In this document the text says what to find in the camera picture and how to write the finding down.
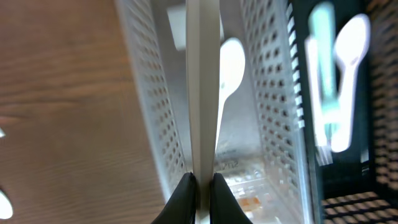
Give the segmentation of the white fork group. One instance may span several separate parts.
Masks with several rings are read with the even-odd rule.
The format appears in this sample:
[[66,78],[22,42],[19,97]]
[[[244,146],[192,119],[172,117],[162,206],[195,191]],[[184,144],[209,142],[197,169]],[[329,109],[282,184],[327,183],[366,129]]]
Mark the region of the white fork group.
[[304,46],[311,99],[313,135],[317,149],[317,161],[319,166],[326,166],[332,164],[333,159],[331,149],[326,138],[325,123],[322,113],[317,40],[310,35],[305,39]]

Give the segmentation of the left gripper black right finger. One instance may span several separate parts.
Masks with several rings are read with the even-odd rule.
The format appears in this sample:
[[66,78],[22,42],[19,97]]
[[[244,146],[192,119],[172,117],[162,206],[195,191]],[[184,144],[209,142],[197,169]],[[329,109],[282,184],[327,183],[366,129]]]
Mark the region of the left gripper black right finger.
[[214,173],[210,184],[210,223],[252,224],[220,173]]

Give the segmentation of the white spoon group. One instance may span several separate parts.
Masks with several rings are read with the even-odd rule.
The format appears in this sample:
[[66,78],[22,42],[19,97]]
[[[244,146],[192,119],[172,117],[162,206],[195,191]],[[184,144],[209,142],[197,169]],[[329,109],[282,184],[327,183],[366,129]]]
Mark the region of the white spoon group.
[[344,25],[335,40],[334,56],[341,78],[338,96],[340,127],[331,139],[333,152],[343,152],[351,145],[358,68],[369,49],[370,31],[369,17],[357,14]]

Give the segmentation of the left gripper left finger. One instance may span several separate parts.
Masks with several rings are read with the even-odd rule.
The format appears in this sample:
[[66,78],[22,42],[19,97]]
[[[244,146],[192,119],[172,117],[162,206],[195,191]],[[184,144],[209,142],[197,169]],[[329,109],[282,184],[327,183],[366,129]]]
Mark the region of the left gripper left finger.
[[151,224],[193,224],[196,215],[196,198],[196,178],[191,172],[187,172]]

